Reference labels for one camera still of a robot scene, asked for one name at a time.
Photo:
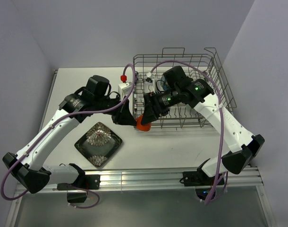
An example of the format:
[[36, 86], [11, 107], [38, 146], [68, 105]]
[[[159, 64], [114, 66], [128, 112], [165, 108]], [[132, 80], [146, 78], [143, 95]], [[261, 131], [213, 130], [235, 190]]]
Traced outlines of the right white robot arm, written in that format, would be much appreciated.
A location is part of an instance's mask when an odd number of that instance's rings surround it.
[[220, 146], [229, 151], [200, 165], [197, 179], [208, 184], [216, 174], [239, 174], [257, 155], [265, 139], [252, 134], [222, 104], [214, 89], [203, 79], [188, 77], [181, 66], [163, 74], [169, 89], [144, 94], [144, 113], [141, 124], [146, 125], [166, 116], [170, 108], [183, 103], [202, 115], [220, 134]]

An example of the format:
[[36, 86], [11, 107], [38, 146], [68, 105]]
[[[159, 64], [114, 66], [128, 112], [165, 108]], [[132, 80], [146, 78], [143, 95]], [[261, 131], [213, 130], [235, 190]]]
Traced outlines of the blue patterned bowl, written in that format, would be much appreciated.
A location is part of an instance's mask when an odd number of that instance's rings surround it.
[[164, 91], [170, 89], [170, 86], [168, 85], [166, 78], [164, 77], [164, 75], [162, 75], [161, 77], [161, 87]]

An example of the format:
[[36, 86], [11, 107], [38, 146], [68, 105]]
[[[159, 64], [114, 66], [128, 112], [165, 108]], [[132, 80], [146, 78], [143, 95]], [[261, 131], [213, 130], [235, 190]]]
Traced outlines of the black floral square plate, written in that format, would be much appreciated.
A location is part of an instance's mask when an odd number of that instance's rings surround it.
[[122, 144], [122, 138], [105, 124], [98, 122], [74, 146], [94, 167], [102, 168]]

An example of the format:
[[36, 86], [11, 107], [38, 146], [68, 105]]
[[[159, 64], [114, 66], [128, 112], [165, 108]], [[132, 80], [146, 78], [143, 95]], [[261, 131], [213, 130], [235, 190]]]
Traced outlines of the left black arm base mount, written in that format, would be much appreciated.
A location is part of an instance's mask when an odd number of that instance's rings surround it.
[[93, 206], [96, 206], [100, 201], [100, 197], [94, 190], [99, 189], [100, 178], [100, 175], [83, 175], [72, 184], [59, 183], [57, 190], [67, 191], [67, 202], [77, 207], [79, 207], [79, 203], [84, 203], [86, 199], [89, 199], [90, 195], [94, 195], [96, 202]]

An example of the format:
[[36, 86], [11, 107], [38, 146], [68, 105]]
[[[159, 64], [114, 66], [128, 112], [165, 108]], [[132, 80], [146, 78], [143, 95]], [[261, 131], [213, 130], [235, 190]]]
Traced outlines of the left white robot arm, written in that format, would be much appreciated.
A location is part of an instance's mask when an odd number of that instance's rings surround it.
[[115, 124], [135, 126], [129, 110], [129, 97], [135, 83], [136, 75], [132, 77], [127, 94], [111, 98], [109, 80], [91, 76], [85, 86], [65, 97], [49, 123], [25, 147], [3, 157], [8, 168], [6, 175], [12, 175], [32, 194], [49, 184], [69, 184], [74, 189], [83, 187], [85, 172], [78, 165], [46, 166], [44, 162], [74, 128], [93, 114], [108, 114]]

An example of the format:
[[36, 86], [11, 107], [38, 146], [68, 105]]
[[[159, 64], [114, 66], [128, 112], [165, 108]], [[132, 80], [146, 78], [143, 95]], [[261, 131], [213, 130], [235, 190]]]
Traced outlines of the small orange cup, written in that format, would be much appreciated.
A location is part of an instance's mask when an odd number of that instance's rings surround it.
[[140, 115], [138, 118], [136, 118], [136, 128], [140, 131], [149, 131], [151, 129], [152, 123], [148, 123], [148, 124], [141, 124], [143, 115]]

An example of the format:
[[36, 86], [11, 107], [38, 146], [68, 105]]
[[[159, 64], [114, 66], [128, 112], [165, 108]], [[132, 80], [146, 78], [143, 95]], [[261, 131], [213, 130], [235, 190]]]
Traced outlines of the aluminium table edge rail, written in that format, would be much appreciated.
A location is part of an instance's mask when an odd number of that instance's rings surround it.
[[[186, 189], [179, 182], [183, 172], [194, 171], [195, 168], [159, 168], [159, 169], [128, 169], [128, 170], [87, 170], [89, 177], [100, 176], [96, 192], [109, 191], [143, 191]], [[263, 180], [257, 167], [245, 167], [238, 175], [229, 174], [227, 187], [262, 186]]]

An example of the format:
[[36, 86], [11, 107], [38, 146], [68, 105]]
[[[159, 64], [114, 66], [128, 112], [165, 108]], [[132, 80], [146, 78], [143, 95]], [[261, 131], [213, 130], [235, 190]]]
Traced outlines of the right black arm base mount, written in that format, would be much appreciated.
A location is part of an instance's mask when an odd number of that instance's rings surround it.
[[[209, 177], [206, 175], [202, 170], [202, 168], [199, 167], [195, 171], [184, 171], [182, 173], [182, 178], [179, 180], [181, 184], [183, 184], [185, 187], [200, 187], [203, 186], [205, 188], [195, 189], [196, 196], [199, 201], [205, 201], [209, 192], [211, 191], [213, 184], [215, 182], [215, 176]], [[227, 172], [223, 174], [219, 174], [217, 179], [217, 185], [224, 185], [227, 186], [227, 179], [228, 175]], [[215, 190], [211, 201], [218, 198], [217, 191]]]

